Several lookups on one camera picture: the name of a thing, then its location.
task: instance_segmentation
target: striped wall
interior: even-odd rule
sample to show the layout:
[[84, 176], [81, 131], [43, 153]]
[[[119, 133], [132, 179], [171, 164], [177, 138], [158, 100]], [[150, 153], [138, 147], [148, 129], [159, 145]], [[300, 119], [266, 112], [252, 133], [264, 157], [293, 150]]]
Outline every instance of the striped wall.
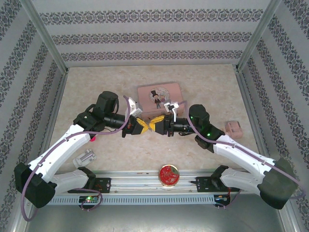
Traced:
[[269, 0], [34, 0], [68, 67], [237, 64]]
[[[309, 0], [283, 0], [243, 75], [271, 157], [284, 157], [309, 192]], [[309, 231], [308, 194], [292, 201]]]
[[18, 0], [0, 0], [0, 232], [16, 198], [14, 167], [39, 154], [62, 78]]

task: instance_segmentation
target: beige floor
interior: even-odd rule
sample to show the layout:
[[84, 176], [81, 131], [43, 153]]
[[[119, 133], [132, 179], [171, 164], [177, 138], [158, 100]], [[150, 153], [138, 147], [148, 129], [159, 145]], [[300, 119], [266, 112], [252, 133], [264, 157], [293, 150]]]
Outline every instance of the beige floor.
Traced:
[[[119, 113], [124, 113], [123, 95], [137, 101], [137, 86], [169, 81], [180, 84], [183, 99], [188, 100], [189, 105], [203, 104], [216, 127], [223, 128], [226, 121], [238, 120], [244, 132], [238, 142], [257, 151], [232, 65], [70, 68], [52, 143], [64, 134], [79, 113], [96, 102], [102, 91], [118, 94]], [[68, 159], [60, 171], [74, 170], [73, 158], [88, 148], [98, 157], [88, 165], [92, 171], [158, 170], [164, 164], [174, 164], [180, 170], [215, 169], [221, 164], [238, 167], [200, 148], [194, 135], [181, 137], [176, 134], [168, 138], [147, 131], [142, 135], [127, 135], [124, 139], [121, 133], [97, 136], [95, 142], [85, 144]]]

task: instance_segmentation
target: patterned wallpaper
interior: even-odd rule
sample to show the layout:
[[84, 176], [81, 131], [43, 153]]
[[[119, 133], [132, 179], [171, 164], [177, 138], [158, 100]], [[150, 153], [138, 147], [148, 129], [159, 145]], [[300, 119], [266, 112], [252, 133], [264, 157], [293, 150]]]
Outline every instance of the patterned wallpaper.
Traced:
[[269, 0], [34, 0], [68, 67], [237, 64]]
[[[284, 0], [243, 70], [271, 157], [287, 159], [308, 188], [309, 7]], [[309, 231], [309, 196], [292, 201], [301, 227]]]
[[0, 0], [0, 232], [10, 222], [14, 167], [40, 153], [62, 73], [18, 0]]

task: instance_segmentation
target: cartoon character sticker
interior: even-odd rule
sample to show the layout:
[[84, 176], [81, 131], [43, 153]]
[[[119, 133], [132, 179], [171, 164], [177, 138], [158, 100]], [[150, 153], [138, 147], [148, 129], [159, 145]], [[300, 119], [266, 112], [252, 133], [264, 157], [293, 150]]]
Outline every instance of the cartoon character sticker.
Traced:
[[149, 98], [155, 103], [156, 108], [160, 109], [161, 105], [163, 105], [166, 100], [169, 100], [169, 91], [164, 87], [154, 88], [150, 91]]

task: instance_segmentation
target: pink cardboard box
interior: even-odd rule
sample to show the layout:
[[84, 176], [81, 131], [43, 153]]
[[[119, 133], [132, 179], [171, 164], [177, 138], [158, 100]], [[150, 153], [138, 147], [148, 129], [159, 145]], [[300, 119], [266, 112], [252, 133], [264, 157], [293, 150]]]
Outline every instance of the pink cardboard box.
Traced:
[[[141, 86], [137, 89], [139, 103], [143, 108], [141, 117], [143, 120], [151, 120], [160, 115], [166, 115], [168, 112], [164, 108], [164, 102], [171, 99], [172, 102], [182, 102], [183, 96], [178, 83], [157, 84], [150, 86]], [[177, 109], [177, 115], [182, 116], [184, 105]]]

